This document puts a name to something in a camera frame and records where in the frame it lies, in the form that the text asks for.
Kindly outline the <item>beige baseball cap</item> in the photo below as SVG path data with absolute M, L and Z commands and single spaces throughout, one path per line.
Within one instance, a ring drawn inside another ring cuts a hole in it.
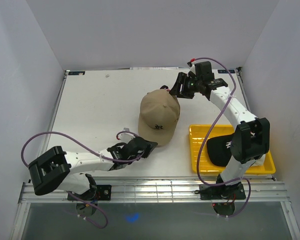
M 156 89 L 147 93 L 140 102 L 138 135 L 160 147 L 167 145 L 175 133 L 180 112 L 177 98 L 168 90 Z

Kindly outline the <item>black NY baseball cap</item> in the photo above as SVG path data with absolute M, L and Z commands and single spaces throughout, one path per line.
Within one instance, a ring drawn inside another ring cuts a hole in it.
M 230 134 L 212 137 L 207 141 L 207 154 L 213 165 L 217 167 L 227 166 L 232 156 L 232 139 L 233 134 Z

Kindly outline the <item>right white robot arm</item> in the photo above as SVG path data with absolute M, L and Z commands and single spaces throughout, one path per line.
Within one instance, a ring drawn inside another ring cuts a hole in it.
M 246 171 L 269 151 L 270 122 L 251 113 L 234 97 L 235 88 L 229 88 L 222 78 L 215 78 L 211 61 L 209 57 L 190 60 L 187 63 L 189 72 L 178 74 L 169 93 L 183 99 L 192 99 L 200 93 L 220 109 L 220 116 L 225 116 L 231 123 L 234 134 L 229 162 L 216 183 L 203 182 L 203 189 L 198 190 L 199 194 L 210 198 L 227 199 L 236 191 L 243 191 L 241 180 Z

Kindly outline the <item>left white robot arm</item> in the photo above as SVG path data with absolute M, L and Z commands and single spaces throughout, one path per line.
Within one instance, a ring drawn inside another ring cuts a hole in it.
M 147 158 L 157 145 L 138 136 L 96 153 L 70 152 L 54 146 L 28 165 L 34 192 L 43 196 L 63 190 L 90 200 L 98 189 L 90 172 L 124 169 L 141 158 Z

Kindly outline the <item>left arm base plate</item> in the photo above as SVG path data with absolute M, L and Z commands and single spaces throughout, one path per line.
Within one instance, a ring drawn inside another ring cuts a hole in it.
M 110 184 L 97 184 L 93 186 L 90 190 L 87 190 L 83 194 L 69 193 L 67 195 L 67 200 L 75 201 L 79 198 L 84 201 L 109 201 L 112 194 L 112 185 Z

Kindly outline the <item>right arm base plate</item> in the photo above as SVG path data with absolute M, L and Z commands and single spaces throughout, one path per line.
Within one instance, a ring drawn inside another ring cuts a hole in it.
M 241 182 L 235 185 L 222 186 L 207 186 L 205 184 L 200 184 L 199 190 L 196 190 L 194 193 L 199 194 L 201 200 L 246 199 L 244 186 Z

